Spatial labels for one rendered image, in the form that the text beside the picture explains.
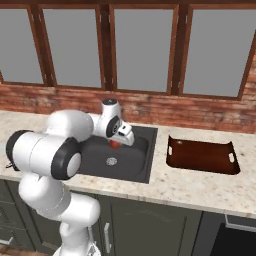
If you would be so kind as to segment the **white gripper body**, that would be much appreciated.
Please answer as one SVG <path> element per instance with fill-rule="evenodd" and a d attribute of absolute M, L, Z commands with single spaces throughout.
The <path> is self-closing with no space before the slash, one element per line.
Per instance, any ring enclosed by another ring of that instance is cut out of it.
<path fill-rule="evenodd" d="M 117 135 L 116 140 L 121 144 L 132 146 L 135 141 L 134 133 L 130 131 L 127 135 Z"/>

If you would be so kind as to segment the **dark grey sink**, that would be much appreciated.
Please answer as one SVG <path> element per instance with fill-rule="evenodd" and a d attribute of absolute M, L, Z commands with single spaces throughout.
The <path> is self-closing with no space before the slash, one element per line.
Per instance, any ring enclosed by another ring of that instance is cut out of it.
<path fill-rule="evenodd" d="M 132 131 L 132 146 L 113 149 L 97 136 L 84 141 L 79 174 L 148 184 L 158 129 L 133 126 Z"/>

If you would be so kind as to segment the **brown wooden tray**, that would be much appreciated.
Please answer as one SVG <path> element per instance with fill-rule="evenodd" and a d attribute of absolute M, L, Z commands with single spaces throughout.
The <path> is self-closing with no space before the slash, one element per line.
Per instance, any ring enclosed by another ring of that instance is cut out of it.
<path fill-rule="evenodd" d="M 240 166 L 233 143 L 168 138 L 166 164 L 173 168 L 237 175 Z"/>

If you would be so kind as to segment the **wooden framed window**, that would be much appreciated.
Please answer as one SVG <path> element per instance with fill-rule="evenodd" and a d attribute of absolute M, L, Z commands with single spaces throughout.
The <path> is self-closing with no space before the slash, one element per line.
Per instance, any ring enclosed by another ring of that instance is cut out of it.
<path fill-rule="evenodd" d="M 115 91 L 171 93 L 178 14 L 177 4 L 109 6 Z"/>
<path fill-rule="evenodd" d="M 100 7 L 39 4 L 37 11 L 53 84 L 103 89 Z"/>
<path fill-rule="evenodd" d="M 179 94 L 239 100 L 256 51 L 256 3 L 190 4 Z"/>
<path fill-rule="evenodd" d="M 54 85 L 35 6 L 0 3 L 0 83 Z"/>

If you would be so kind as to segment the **dark green cupboard door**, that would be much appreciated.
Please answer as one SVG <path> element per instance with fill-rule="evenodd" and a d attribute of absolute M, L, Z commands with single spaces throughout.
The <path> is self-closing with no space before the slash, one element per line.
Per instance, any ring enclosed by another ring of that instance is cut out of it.
<path fill-rule="evenodd" d="M 10 247 L 52 255 L 61 245 L 59 223 L 27 206 L 18 194 L 18 183 L 0 179 L 0 239 L 14 237 Z"/>
<path fill-rule="evenodd" d="M 104 256 L 192 256 L 201 212 L 98 195 Z M 111 251 L 104 226 L 110 223 Z"/>

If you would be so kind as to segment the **black dishwasher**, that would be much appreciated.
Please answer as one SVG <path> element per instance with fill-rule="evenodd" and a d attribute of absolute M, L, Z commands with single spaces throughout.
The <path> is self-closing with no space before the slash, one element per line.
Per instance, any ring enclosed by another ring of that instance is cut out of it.
<path fill-rule="evenodd" d="M 224 215 L 202 214 L 192 256 L 256 256 L 256 233 L 227 228 Z"/>

